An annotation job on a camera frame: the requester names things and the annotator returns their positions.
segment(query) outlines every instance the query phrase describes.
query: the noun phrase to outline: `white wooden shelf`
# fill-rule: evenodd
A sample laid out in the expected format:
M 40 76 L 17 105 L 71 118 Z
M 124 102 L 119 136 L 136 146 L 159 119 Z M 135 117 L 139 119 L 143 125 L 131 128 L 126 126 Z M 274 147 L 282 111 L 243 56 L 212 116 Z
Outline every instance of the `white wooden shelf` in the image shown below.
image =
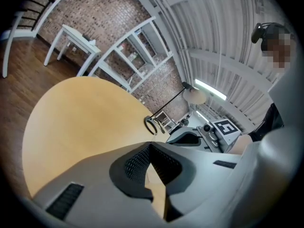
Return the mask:
M 172 52 L 168 52 L 162 40 L 162 37 L 160 36 L 157 28 L 155 27 L 153 23 L 154 19 L 155 17 L 147 19 L 146 21 L 142 22 L 141 24 L 130 30 L 128 33 L 126 33 L 118 41 L 116 41 L 98 60 L 98 62 L 95 64 L 95 66 L 89 73 L 89 76 L 94 76 L 95 71 L 100 68 L 113 79 L 115 79 L 118 83 L 120 83 L 128 92 L 132 93 L 134 90 L 136 90 L 148 77 L 150 77 L 159 67 L 161 67 L 173 56 Z M 156 62 L 154 60 L 154 57 L 150 55 L 146 46 L 143 44 L 143 42 L 140 40 L 136 33 L 142 33 L 147 39 L 152 49 L 154 50 L 155 54 L 164 55 L 164 59 L 160 62 Z M 128 40 L 130 44 L 134 47 L 134 49 L 137 51 L 138 55 L 145 61 L 145 64 L 141 68 L 137 69 L 135 65 L 119 49 L 119 45 L 124 40 Z M 134 71 L 134 75 L 132 77 L 130 77 L 129 79 L 125 79 L 105 62 L 105 59 L 110 55 L 112 51 L 118 54 L 118 56 L 124 62 L 126 62 L 126 64 Z M 150 70 L 148 73 L 144 74 L 143 72 L 141 72 L 141 69 L 146 66 L 152 66 L 153 69 Z M 136 75 L 140 77 L 140 81 L 136 85 L 131 87 L 130 85 Z
M 163 116 L 163 120 L 161 121 L 159 119 L 159 121 L 161 122 L 161 124 L 166 127 L 168 126 L 169 124 L 175 124 L 175 122 L 164 112 L 164 111 L 161 111 L 160 113 L 158 113 L 155 117 L 156 118 L 159 118 L 161 115 L 164 115 Z

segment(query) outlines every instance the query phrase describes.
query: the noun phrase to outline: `wooden table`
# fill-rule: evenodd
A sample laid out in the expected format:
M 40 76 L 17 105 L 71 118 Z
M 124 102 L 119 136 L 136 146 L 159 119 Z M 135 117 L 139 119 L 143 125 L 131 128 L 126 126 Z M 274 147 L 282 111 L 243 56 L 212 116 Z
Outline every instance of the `wooden table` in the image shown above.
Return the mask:
M 85 73 L 85 71 L 87 70 L 87 68 L 90 66 L 91 62 L 101 53 L 101 51 L 97 46 L 91 45 L 89 43 L 89 41 L 87 39 L 85 39 L 78 30 L 76 30 L 72 27 L 69 27 L 65 24 L 62 25 L 62 28 L 56 35 L 51 47 L 48 50 L 46 59 L 43 64 L 44 64 L 44 66 L 48 65 L 48 61 L 54 51 L 54 48 L 63 34 L 67 35 L 67 41 L 63 45 L 63 47 L 57 57 L 57 60 L 61 59 L 62 55 L 65 53 L 70 42 L 72 42 L 78 48 L 83 50 L 85 53 L 90 53 L 90 56 L 86 59 L 84 64 L 81 66 L 79 72 L 77 73 L 77 76 L 82 76 Z
M 154 140 L 143 124 L 147 115 L 135 97 L 100 78 L 75 77 L 52 87 L 32 111 L 23 137 L 31 196 L 84 158 Z M 168 138 L 158 133 L 155 141 Z

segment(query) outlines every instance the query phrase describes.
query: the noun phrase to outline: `wall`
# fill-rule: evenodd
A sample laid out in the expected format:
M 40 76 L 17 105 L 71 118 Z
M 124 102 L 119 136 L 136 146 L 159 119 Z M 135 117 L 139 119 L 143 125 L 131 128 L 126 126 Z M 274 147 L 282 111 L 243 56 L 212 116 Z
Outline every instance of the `wall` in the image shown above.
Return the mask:
M 198 117 L 196 113 L 193 113 L 193 115 L 189 118 L 188 127 L 196 128 L 197 126 L 203 126 L 205 123 L 206 121 L 203 118 Z
M 103 54 L 126 32 L 150 17 L 138 0 L 62 0 L 51 12 L 38 34 L 48 43 L 52 43 L 62 24 L 66 24 L 88 35 L 91 39 L 96 39 L 96 45 Z M 62 39 L 56 46 L 57 49 L 61 49 L 63 44 Z M 81 50 L 73 53 L 71 49 L 67 50 L 66 56 L 78 65 L 82 65 L 87 55 Z M 124 53 L 130 54 L 133 50 L 129 47 Z M 107 61 L 126 79 L 132 75 L 132 70 L 116 55 L 110 55 Z M 138 58 L 137 64 L 140 67 L 143 61 Z M 96 74 L 100 78 L 119 85 L 100 69 Z M 135 90 L 133 95 L 137 99 L 142 98 L 145 106 L 154 112 L 181 89 L 181 79 L 171 59 Z M 176 121 L 188 111 L 188 104 L 181 96 L 165 108 L 169 117 Z

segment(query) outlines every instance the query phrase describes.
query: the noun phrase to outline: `white table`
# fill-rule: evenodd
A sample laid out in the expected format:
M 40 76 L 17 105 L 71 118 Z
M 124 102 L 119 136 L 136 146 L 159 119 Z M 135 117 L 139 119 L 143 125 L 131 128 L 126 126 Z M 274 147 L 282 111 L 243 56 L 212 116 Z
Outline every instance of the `white table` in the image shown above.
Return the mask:
M 86 53 L 91 53 L 90 56 L 87 58 L 87 60 L 84 62 L 84 64 L 82 65 L 82 67 L 80 68 L 79 72 L 77 73 L 77 76 L 82 76 L 85 71 L 87 70 L 87 68 L 90 66 L 91 62 L 94 60 L 94 58 L 101 53 L 100 49 L 97 46 L 93 46 L 89 43 L 89 41 L 87 39 L 85 39 L 82 34 L 74 29 L 71 28 L 65 24 L 62 25 L 61 30 L 58 32 L 58 34 L 56 35 L 50 49 L 48 50 L 47 53 L 47 57 L 44 61 L 44 66 L 48 65 L 48 61 L 52 55 L 52 52 L 57 44 L 57 42 L 59 41 L 60 37 L 63 35 L 63 33 L 67 34 L 67 42 L 64 44 L 64 46 L 62 47 L 57 60 L 61 59 L 61 56 L 65 53 L 68 45 L 70 42 L 72 42 L 73 44 L 75 44 L 77 47 L 79 47 L 81 50 L 83 50 Z

